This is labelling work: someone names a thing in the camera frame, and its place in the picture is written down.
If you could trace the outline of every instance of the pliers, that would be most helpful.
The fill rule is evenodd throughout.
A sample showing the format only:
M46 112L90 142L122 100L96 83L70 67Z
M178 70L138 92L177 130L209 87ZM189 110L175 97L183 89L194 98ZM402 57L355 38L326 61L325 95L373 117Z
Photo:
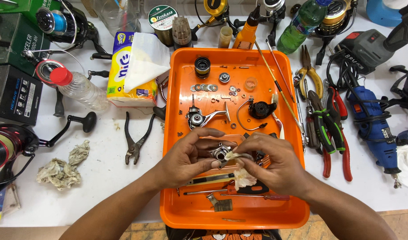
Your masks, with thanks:
M300 61L302 62L302 68L298 71L298 74L300 76L300 81L299 81L299 86L300 86L300 98L302 100L306 100L306 91L305 91L305 86L303 83L303 79L305 78L305 75L308 74L313 82L315 83L315 88L317 89L317 94L318 98L323 97L323 82L321 81L321 78L315 71L315 68L312 67L311 65L311 57L309 56L308 52L308 47L305 45L303 47L302 45L302 55L300 56Z
M323 108L321 100L319 100L318 95L314 91L309 90L308 97L314 109L311 116L313 117L315 130L317 132L319 141L323 145L323 148L329 154L334 153L336 149L338 151L344 151L345 144L343 141L343 136L342 133L340 132L339 126L330 116L331 112L327 111L326 108ZM328 129L331 135L333 136L336 148L334 148L333 145L331 144L326 129Z
M346 179L346 181L350 182L352 181L352 173L351 173L351 167L350 167L350 153L349 153L349 145L348 142L346 141L345 134L343 133L343 128L342 128L342 123L340 122L341 119L345 119L344 117L342 118L342 111L341 107L344 103L340 96L338 95L337 90L335 90L333 87L329 87L328 90L328 100L327 100L327 109L330 112L331 117L333 117L335 123L339 126L340 132L343 137L343 141L345 143L345 151L340 152L342 154L342 159L343 159L343 175ZM324 172L323 176L325 178L329 178L331 174L331 156L327 153L325 149L323 149L323 155L324 155Z
M134 165L136 165L137 161L139 160L140 149L142 147L142 144L145 142L145 140L148 138L149 134L151 133L152 123L154 121L155 116L156 115L154 113L151 117L151 121L149 122L148 131L139 141L135 143L129 133L130 115L129 115L129 112L126 112L126 123L124 124L124 133L126 134L127 145L129 147L129 149L127 150L127 154L126 154L126 165L130 163L130 156L133 156L135 158L135 160L133 161Z

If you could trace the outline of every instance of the rusty pliers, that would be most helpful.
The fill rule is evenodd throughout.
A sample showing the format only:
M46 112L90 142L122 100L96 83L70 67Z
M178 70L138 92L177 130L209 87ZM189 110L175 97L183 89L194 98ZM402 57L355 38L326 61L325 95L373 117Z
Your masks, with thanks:
M151 133L152 123L154 121L154 118L155 118L155 113L152 115L151 121L149 122L148 131L139 141L135 143L129 133L130 115L129 115L129 112L126 112L126 123L124 124L124 132L126 134L127 145L129 147L126 153L126 165L128 165L130 162L130 156L133 156L135 158L135 160L133 161L134 165L136 165L137 161L139 160L140 149L143 143L145 142L145 140L148 138L149 134Z
M312 67L311 65L311 57L309 56L308 52L308 47L305 45L303 47L302 45L302 54L300 56L300 60L302 62L302 68L298 71L299 76L300 76L300 81L299 81L299 86L300 86L300 97L302 100L306 100L307 98L307 93L305 92L305 86L304 86L304 78L305 75L308 74L313 82L315 83L315 89L316 93L318 94L319 99L323 97L323 82L321 81L321 78L315 71L315 68Z

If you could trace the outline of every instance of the orange tray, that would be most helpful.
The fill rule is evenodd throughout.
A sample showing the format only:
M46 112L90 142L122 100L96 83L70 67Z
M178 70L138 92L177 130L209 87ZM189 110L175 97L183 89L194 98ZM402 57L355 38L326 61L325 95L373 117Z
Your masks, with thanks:
M289 97L287 88L293 92L290 61L281 52L274 51L284 76L287 79L288 86L284 84L275 62L269 51L263 51L266 61L271 66L278 83L283 89L291 107L297 114L296 104ZM211 62L210 76L207 79L199 79L195 76L194 62L198 57L207 57ZM221 68L221 65L227 65L228 68ZM237 127L232 129L230 123L225 123L224 115L215 116L206 127L219 129L226 134L252 134L253 131L243 129L236 117L238 107L252 95L255 102L265 101L270 103L272 94L278 93L275 83L267 70L260 54L256 50L240 49L212 49L212 48L181 48L172 54L170 60L170 76L168 88L168 101L166 110L166 126L164 131L164 149L163 155L170 150L180 137L177 132L187 134L190 129L185 118L189 107L192 106L192 94L195 96L195 106L200 108L203 115L207 115L215 110L223 110L224 102L228 104L228 110L231 122L236 123ZM249 69L240 69L239 67L249 67ZM226 72L230 75L227 83L219 81L219 74ZM253 91L244 88L245 80L254 76L258 84ZM190 87L193 84L216 84L216 92L191 92ZM231 96L229 99L229 87L236 86L241 91L237 96ZM211 102L215 98L220 102ZM293 118L283 101L279 96L279 104L275 114L284 124L285 138L293 146L300 163L305 167L303 159L302 140L300 130L297 128ZM272 116L262 120L250 117L248 114L248 104L245 104L240 112L241 123L247 128L255 128L262 123L268 123L265 128L259 128L257 131L270 134L275 132L279 135L279 128ZM203 184L196 186L184 186L179 188L180 197L176 189L164 189L160 197L160 215L162 220L172 228L196 228L196 229L278 229L278 228L299 228L303 226L309 218L309 206L306 202L296 197L291 197L289 201L271 201L263 198L254 197L229 197L220 196L220 193L214 193L216 199L232 199L233 210L215 212L213 205L206 198L208 194L183 195L184 192L203 191L221 189L225 182Z

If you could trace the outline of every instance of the nice tissue package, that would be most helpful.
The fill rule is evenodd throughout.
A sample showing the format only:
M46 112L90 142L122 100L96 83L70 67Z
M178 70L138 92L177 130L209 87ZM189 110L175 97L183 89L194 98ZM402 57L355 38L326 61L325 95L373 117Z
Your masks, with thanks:
M117 107L154 107L158 92L156 78L124 92L124 80L129 69L134 34L134 32L116 34L106 97Z

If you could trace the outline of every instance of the white table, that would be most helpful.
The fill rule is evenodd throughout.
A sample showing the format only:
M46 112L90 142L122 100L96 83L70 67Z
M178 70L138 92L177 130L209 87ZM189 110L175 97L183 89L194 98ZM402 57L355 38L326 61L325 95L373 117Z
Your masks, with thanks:
M294 3L287 3L287 13ZM204 8L200 8L202 18L206 19ZM193 5L178 5L180 15L185 15L189 19L191 26L199 23ZM245 20L248 14L254 9L251 5L231 6L232 21L239 17ZM108 51L112 52L114 39L111 37L103 23L97 18L89 18L100 32L101 44ZM145 19L141 19L142 31L151 32L152 29ZM278 26L277 36L290 23L290 17L286 17ZM364 8L361 6L353 27L340 37L330 43L333 48L338 42L352 31L365 31L371 28L379 30L383 35L388 36L390 29L370 22L366 19ZM261 46L266 49L264 39L267 37L271 27L260 24L257 29L257 41L262 42ZM198 31L199 41L195 47L217 47L220 27L205 27ZM312 64L318 53L322 42L319 39L311 38L305 41L308 45ZM94 53L92 42L87 41L84 48L72 52L87 70L109 70L110 61L89 58ZM323 66L314 66L322 79L325 78L325 69L328 62L328 54L324 58ZM288 56L291 62L291 69L296 71L301 68L299 62L299 52ZM61 61L67 68L81 72L78 63L67 54L55 55L54 59ZM402 64L408 69L408 46L398 50L395 55L386 63L377 67L376 71L366 77L366 86L380 98L383 95L389 98L395 97L389 92L390 87L402 74L392 74L388 68L393 65ZM102 89L106 89L107 80L94 76L92 81ZM54 90L44 86L42 100L37 124L34 127L37 135L42 139L51 139L56 135L66 123L66 118L56 118L54 113L55 105ZM161 99L159 106L164 106ZM305 112L305 103L301 102L302 112ZM75 115L84 117L90 110L83 105L68 98L64 98L65 115ZM408 111L404 111L398 106L388 109L392 117L387 121L393 134L398 134L408 128ZM94 131L84 133L81 131L81 124L72 123L68 132L56 143L53 148L41 147L36 152L35 159L28 168L17 179L18 193L22 208L11 214L4 216L0 221L1 227L33 227L33 226L66 226L72 224L85 212L90 210L97 203L115 193L128 183L136 180L143 173L153 167L162 157L163 134L159 127L160 119L155 118L154 127L151 134L141 149L141 158L137 165L125 165L124 156L127 151L127 143L124 135L124 121L126 111L130 112L130 134L134 140L140 139L146 129L151 115L151 109L140 110L134 108L116 108L111 106L105 112L98 112L98 120ZM322 176L323 161L314 150L307 149L305 153L306 170L323 182L338 188L352 196L360 199L376 211L408 209L408 188L393 188L393 179L382 172L382 168L376 166L375 159L364 143L357 136L357 129L352 123L352 117L343 122L345 127L345 137L348 140L351 152L351 172L352 182L346 182L343 178L343 169L340 154L332 155L331 177L324 179ZM59 192L52 184L37 183L35 176L39 167L44 166L52 158L68 160L68 153L76 144L81 144L85 139L90 140L90 155L82 162L78 170L81 173L82 181L79 185L74 185L71 189ZM19 171L27 161L25 157L19 157L14 168ZM159 194L157 194L149 204L143 209L135 222L159 222Z

